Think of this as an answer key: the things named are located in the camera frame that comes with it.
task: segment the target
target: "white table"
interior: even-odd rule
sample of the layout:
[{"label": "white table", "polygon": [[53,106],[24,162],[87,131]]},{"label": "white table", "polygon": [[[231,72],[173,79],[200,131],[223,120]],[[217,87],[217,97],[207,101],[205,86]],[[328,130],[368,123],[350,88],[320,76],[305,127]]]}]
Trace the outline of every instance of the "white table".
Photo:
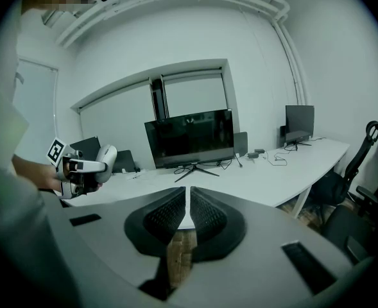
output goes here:
[{"label": "white table", "polygon": [[[347,152],[349,145],[321,139],[307,142],[312,146],[299,146],[298,151],[288,155],[279,155],[287,160],[287,166],[272,166],[265,158],[267,153],[258,159],[246,157],[240,159],[243,167],[236,160],[223,170],[221,167],[200,166],[204,170],[216,173],[219,177],[194,172],[181,181],[175,180],[181,175],[174,175],[174,169],[147,171],[138,178],[127,180],[129,175],[113,175],[104,186],[94,193],[83,195],[66,202],[75,207],[127,200],[170,187],[186,186],[186,215],[179,229],[194,228],[190,218],[190,186],[203,187],[223,192],[246,200],[276,207],[299,195],[293,209],[296,218],[307,199],[311,186],[325,175]],[[284,149],[268,152],[273,164],[274,154],[287,153]]]}]

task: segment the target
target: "person's arm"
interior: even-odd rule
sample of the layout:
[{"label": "person's arm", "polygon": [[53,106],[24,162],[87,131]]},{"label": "person's arm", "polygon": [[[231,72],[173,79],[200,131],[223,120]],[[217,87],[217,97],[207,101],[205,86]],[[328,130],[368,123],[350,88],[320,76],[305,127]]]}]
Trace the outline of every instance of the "person's arm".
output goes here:
[{"label": "person's arm", "polygon": [[60,180],[54,166],[30,162],[13,156],[13,166],[19,176],[25,177],[33,182],[39,189],[53,189],[60,192]]}]

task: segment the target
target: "rectangular black cutout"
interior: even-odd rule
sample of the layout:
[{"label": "rectangular black cutout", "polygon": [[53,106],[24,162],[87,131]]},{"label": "rectangular black cutout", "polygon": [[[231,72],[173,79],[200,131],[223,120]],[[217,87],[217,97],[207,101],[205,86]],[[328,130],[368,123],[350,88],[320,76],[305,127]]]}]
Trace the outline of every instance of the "rectangular black cutout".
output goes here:
[{"label": "rectangular black cutout", "polygon": [[282,249],[314,295],[336,281],[300,242],[285,244]]},{"label": "rectangular black cutout", "polygon": [[69,221],[71,222],[73,227],[76,227],[76,226],[84,225],[86,223],[91,223],[92,221],[96,221],[99,219],[101,219],[99,215],[89,214],[88,216],[72,218]]}]

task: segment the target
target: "monitor screen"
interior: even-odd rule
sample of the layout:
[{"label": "monitor screen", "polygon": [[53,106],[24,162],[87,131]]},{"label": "monitor screen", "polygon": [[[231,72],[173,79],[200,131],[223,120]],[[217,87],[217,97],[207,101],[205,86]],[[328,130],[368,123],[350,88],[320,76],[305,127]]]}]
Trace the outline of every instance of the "monitor screen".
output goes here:
[{"label": "monitor screen", "polygon": [[71,147],[76,151],[82,151],[82,159],[88,161],[96,161],[100,150],[100,143],[97,137],[85,139],[84,141],[75,142]]},{"label": "monitor screen", "polygon": [[314,106],[286,106],[286,142],[305,141],[313,132]]},{"label": "monitor screen", "polygon": [[170,117],[144,124],[156,168],[230,160],[231,110]]}]

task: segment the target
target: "wooden floor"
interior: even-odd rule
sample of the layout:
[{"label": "wooden floor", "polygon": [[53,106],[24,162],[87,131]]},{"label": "wooden floor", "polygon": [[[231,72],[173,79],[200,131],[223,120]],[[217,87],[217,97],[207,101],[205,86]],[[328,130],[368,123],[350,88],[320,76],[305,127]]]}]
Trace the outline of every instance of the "wooden floor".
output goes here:
[{"label": "wooden floor", "polygon": [[[293,207],[297,202],[297,198],[294,198],[287,203],[278,207],[287,213],[291,213]],[[342,205],[358,212],[358,205],[350,199],[346,199]],[[334,207],[326,205],[323,209],[324,222],[330,217]],[[316,209],[310,207],[310,204],[306,204],[298,215],[298,220],[305,226],[310,227],[316,232],[320,233],[321,219],[320,215],[316,212]],[[195,230],[179,230],[168,246],[168,273],[169,281],[172,288],[177,288],[189,275],[191,270],[191,250],[197,245],[196,231]]]}]

